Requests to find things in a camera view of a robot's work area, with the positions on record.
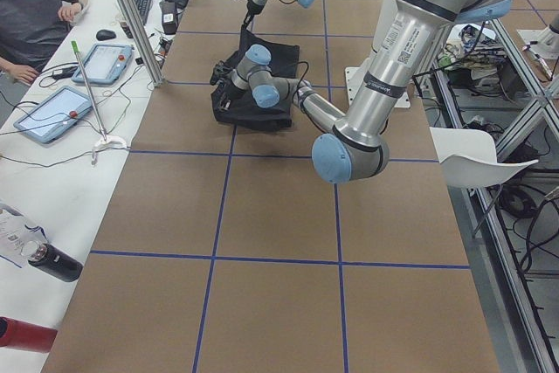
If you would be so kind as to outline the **red water bottle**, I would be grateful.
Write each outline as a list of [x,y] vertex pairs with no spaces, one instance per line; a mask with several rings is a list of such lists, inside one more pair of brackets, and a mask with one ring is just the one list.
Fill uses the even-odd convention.
[[48,353],[57,334],[57,329],[1,317],[2,348]]

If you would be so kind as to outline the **black graphic t-shirt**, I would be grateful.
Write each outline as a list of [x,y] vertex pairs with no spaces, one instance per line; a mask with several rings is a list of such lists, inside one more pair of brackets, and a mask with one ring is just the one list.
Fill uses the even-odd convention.
[[235,68],[238,100],[212,104],[215,120],[264,132],[291,127],[299,58],[299,46],[269,42],[241,26],[238,49],[224,61]]

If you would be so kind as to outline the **black water bottle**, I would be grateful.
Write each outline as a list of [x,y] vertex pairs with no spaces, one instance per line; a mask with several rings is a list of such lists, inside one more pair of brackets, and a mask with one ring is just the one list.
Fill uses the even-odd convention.
[[21,255],[30,266],[64,282],[74,282],[83,270],[78,260],[49,243],[29,241],[24,244]]

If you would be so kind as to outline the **white plastic chair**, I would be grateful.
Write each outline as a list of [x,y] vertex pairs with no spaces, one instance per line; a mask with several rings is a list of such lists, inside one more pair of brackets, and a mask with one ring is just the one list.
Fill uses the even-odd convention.
[[500,185],[539,162],[497,161],[493,137],[482,130],[430,128],[438,161],[450,187],[477,189]]

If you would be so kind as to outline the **aluminium frame post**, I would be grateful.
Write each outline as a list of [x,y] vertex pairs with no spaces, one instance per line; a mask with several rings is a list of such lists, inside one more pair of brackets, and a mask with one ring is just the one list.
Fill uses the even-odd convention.
[[148,70],[148,75],[154,87],[159,87],[163,83],[161,68],[159,67],[155,54],[152,51],[148,35],[144,29],[141,16],[134,0],[117,0],[121,12],[133,34],[136,49],[143,60],[143,64]]

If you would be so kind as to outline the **seated person grey shirt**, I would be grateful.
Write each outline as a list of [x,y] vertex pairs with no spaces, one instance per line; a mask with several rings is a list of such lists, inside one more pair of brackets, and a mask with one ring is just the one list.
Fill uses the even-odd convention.
[[1,71],[30,85],[89,0],[1,0]]

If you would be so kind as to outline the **metal rod green tip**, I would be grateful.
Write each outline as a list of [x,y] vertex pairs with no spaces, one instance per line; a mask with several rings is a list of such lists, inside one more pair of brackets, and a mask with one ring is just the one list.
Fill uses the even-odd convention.
[[92,148],[91,164],[93,166],[95,166],[97,164],[97,161],[98,161],[98,154],[101,151],[104,151],[106,149],[127,149],[128,144],[123,138],[121,138],[119,136],[115,136],[115,135],[110,135],[107,132],[107,130],[106,130],[106,128],[105,128],[105,126],[102,122],[102,119],[100,117],[100,112],[98,110],[97,103],[96,103],[94,95],[93,95],[93,89],[91,88],[90,82],[89,82],[88,77],[86,75],[86,68],[85,68],[83,60],[81,58],[81,54],[80,54],[77,42],[75,40],[72,40],[71,45],[72,45],[72,50],[74,52],[74,55],[77,59],[78,65],[79,65],[79,70],[80,70],[80,73],[81,73],[82,78],[84,80],[86,91],[87,91],[89,100],[91,101],[92,110],[93,110],[95,119],[97,121],[97,124],[99,126],[99,133],[101,135],[101,138],[93,145],[93,148]]

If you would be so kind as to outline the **blue teach pendant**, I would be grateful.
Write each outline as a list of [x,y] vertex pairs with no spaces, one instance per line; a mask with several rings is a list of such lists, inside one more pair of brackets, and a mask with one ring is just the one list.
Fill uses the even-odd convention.
[[80,53],[86,76],[94,86],[110,86],[125,71],[133,57],[132,45],[96,43],[87,55]]
[[32,110],[25,111],[13,127],[37,143],[48,144],[61,137],[91,110],[92,102],[87,94],[71,86],[62,86]]

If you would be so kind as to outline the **black computer mouse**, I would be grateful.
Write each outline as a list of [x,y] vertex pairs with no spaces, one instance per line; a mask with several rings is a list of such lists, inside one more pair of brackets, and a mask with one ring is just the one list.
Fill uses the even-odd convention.
[[111,30],[101,29],[96,32],[95,37],[98,41],[107,41],[107,40],[115,39],[116,33]]

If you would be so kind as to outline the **near blue teach pendant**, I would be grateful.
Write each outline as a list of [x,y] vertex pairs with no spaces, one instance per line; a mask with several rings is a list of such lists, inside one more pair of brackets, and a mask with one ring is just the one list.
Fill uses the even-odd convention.
[[48,144],[61,137],[91,110],[92,102],[87,94],[71,86],[62,86],[32,110],[25,111],[13,127],[37,143]]

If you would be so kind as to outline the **far blue teach pendant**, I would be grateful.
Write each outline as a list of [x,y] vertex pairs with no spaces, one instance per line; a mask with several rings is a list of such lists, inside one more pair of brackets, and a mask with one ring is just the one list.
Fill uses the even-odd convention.
[[132,45],[96,43],[87,55],[80,53],[86,76],[94,86],[110,86],[125,71],[133,57]]

